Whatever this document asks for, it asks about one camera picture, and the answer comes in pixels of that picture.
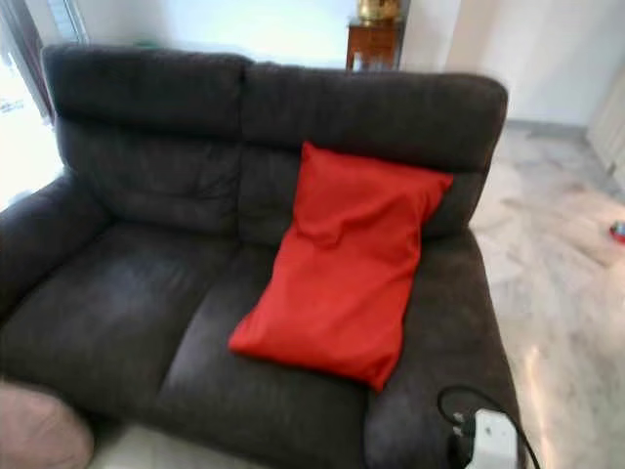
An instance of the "white wall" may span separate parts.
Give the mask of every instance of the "white wall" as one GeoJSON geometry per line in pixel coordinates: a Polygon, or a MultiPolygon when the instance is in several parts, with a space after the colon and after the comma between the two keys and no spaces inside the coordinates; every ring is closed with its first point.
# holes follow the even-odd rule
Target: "white wall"
{"type": "Polygon", "coordinates": [[[412,0],[399,67],[441,70],[447,60],[461,0],[412,0]]]}
{"type": "Polygon", "coordinates": [[[92,42],[152,41],[256,60],[345,66],[355,0],[78,0],[92,42]]]}
{"type": "Polygon", "coordinates": [[[509,117],[585,126],[625,60],[623,0],[463,0],[446,68],[510,90],[509,117]]]}

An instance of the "pink cushion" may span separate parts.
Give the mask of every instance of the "pink cushion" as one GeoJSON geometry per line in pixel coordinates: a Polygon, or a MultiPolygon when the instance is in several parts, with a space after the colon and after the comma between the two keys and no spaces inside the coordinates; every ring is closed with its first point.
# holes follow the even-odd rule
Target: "pink cushion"
{"type": "Polygon", "coordinates": [[[59,399],[0,382],[0,467],[82,469],[93,437],[59,399]]]}

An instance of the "white power adapter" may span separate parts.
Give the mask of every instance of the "white power adapter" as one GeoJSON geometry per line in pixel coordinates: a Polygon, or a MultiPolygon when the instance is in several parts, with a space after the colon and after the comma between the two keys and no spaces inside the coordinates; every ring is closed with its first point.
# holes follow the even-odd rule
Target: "white power adapter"
{"type": "Polygon", "coordinates": [[[500,412],[476,412],[473,457],[466,469],[517,469],[517,432],[500,412]]]}

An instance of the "dark gray sofa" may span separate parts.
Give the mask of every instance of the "dark gray sofa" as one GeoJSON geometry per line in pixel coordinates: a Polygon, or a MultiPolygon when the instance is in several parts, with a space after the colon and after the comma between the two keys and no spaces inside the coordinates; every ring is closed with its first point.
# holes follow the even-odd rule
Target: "dark gray sofa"
{"type": "Polygon", "coordinates": [[[82,46],[43,62],[65,172],[0,216],[7,378],[284,468],[446,467],[448,384],[518,415],[468,229],[505,116],[498,83],[82,46]],[[455,176],[380,395],[227,349],[270,279],[304,140],[455,176]]]}

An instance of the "gold decorative object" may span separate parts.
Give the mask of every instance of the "gold decorative object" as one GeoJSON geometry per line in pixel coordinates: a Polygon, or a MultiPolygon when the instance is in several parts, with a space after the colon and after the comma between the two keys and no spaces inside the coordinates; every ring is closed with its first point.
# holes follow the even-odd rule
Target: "gold decorative object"
{"type": "Polygon", "coordinates": [[[399,0],[358,0],[363,21],[393,21],[399,17],[399,0]]]}

